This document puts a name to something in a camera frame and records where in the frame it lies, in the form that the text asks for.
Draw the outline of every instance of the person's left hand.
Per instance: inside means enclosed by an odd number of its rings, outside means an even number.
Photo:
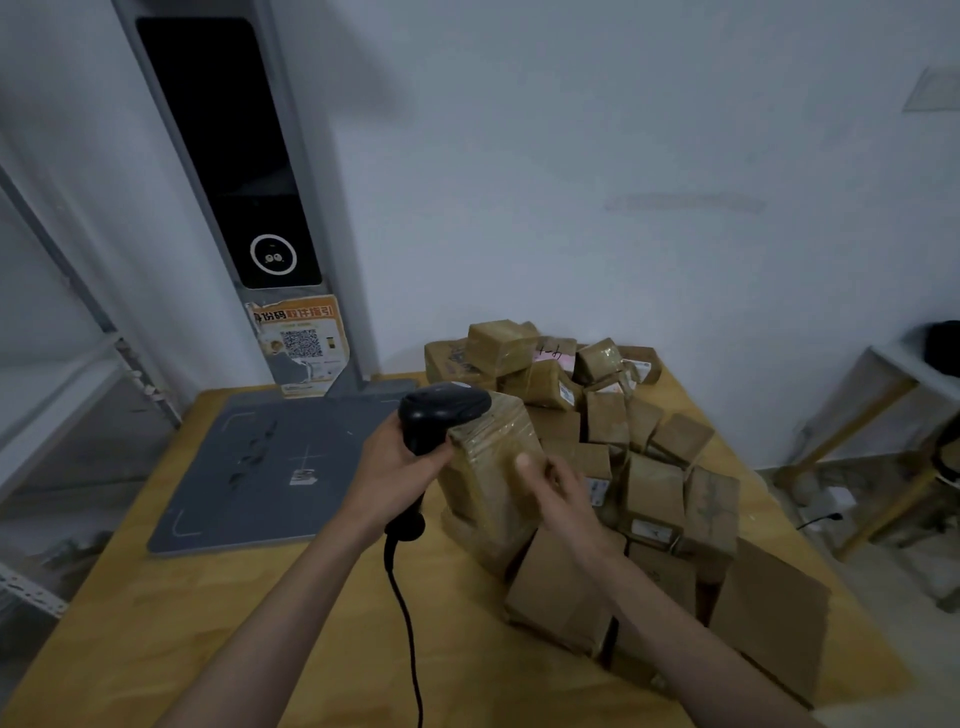
[[[364,442],[340,511],[360,525],[372,544],[387,523],[423,495],[452,457],[449,442],[417,457],[403,444],[400,418],[394,412]]]

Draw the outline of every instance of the gray base plate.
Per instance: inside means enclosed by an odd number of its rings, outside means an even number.
[[[147,548],[180,554],[309,538],[340,507],[364,439],[416,383],[342,397],[231,397],[170,498]]]

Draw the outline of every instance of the circular logo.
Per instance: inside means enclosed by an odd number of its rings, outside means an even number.
[[[286,276],[297,267],[297,251],[279,235],[257,235],[250,244],[250,257],[271,276]]]

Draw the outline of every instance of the black cord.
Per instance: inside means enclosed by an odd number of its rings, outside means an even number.
[[[407,603],[403,601],[400,587],[396,584],[396,579],[394,578],[395,551],[396,539],[388,536],[387,542],[383,547],[383,566],[387,570],[387,578],[390,579],[390,586],[394,590],[396,601],[400,605],[400,611],[403,613],[403,621],[406,622],[407,625],[407,640],[410,643],[410,677],[414,684],[414,697],[417,699],[417,728],[423,728],[423,698],[420,697],[420,682],[417,680],[417,649],[414,647],[414,623],[410,620]]]
[[[831,521],[842,521],[842,520],[843,520],[843,514],[842,514],[842,513],[827,513],[825,516],[821,516],[820,518],[813,519],[812,521],[807,521],[806,523],[801,523],[800,525],[797,526],[797,530],[799,531],[801,528],[806,528],[806,527],[809,526],[811,523],[816,523],[817,521],[822,521],[823,519],[830,519]]]

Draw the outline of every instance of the forearm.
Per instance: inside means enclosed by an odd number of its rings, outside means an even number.
[[[809,728],[818,723],[647,578],[629,559],[598,559],[597,583],[637,631],[699,728]]]
[[[328,523],[157,726],[276,726],[368,542],[342,515]]]

